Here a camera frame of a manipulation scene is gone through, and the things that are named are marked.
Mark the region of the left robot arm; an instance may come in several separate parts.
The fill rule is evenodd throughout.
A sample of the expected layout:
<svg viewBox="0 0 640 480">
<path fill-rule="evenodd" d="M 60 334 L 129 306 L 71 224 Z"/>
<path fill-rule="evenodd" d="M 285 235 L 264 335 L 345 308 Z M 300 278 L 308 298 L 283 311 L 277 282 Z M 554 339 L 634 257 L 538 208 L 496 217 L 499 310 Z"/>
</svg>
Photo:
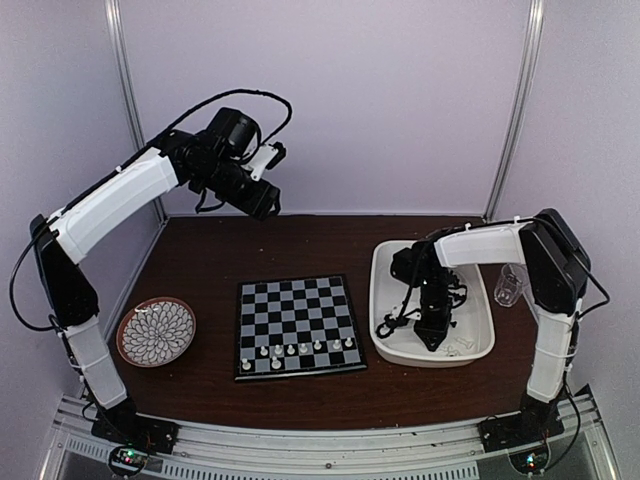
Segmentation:
<svg viewBox="0 0 640 480">
<path fill-rule="evenodd" d="M 262 176 L 285 156 L 284 145 L 263 138 L 256 121 L 222 108 L 198 133 L 168 127 L 80 198 L 32 220 L 36 263 L 57 324 L 93 398 L 108 410 L 106 429 L 121 443 L 137 442 L 144 424 L 120 405 L 129 395 L 99 331 L 97 292 L 80 263 L 131 215 L 182 185 L 200 196 L 212 192 L 258 220 L 278 214 L 280 190 Z"/>
</svg>

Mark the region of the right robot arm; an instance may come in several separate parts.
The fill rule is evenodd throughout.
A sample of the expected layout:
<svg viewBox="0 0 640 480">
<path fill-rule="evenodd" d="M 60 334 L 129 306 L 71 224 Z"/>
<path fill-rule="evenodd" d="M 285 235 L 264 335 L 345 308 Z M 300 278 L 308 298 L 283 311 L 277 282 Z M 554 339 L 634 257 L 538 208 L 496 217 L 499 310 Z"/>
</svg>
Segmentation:
<svg viewBox="0 0 640 480">
<path fill-rule="evenodd" d="M 557 398 L 564 393 L 567 370 L 577 350 L 583 297 L 591 263 L 585 249 L 553 208 L 529 218 L 485 225 L 443 228 L 393 254 L 392 278 L 419 293 L 417 319 L 407 299 L 376 330 L 380 338 L 409 323 L 429 351 L 447 337 L 452 312 L 462 304 L 455 269 L 503 264 L 532 296 L 537 323 L 534 360 L 520 413 L 512 430 L 519 440 L 535 440 L 551 424 Z"/>
</svg>

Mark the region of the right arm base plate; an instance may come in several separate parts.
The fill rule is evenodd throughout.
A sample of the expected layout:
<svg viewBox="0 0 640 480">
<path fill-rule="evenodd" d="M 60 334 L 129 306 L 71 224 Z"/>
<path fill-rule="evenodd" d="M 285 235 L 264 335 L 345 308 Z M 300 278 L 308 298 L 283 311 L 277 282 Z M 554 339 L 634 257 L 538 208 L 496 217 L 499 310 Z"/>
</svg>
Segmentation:
<svg viewBox="0 0 640 480">
<path fill-rule="evenodd" d="M 486 453 L 541 443 L 565 431 L 561 421 L 553 420 L 542 427 L 529 429 L 522 423 L 522 415 L 491 417 L 478 424 L 480 439 Z"/>
</svg>

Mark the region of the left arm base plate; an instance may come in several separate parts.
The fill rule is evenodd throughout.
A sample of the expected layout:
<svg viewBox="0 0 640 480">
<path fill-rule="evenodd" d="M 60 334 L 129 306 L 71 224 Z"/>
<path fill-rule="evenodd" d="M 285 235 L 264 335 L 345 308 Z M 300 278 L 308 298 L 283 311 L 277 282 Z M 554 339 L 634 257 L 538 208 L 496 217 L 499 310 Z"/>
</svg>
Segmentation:
<svg viewBox="0 0 640 480">
<path fill-rule="evenodd" d="M 152 454 L 171 454 L 178 433 L 179 426 L 174 422 L 116 408 L 99 412 L 91 427 L 91 434 L 97 438 Z"/>
</svg>

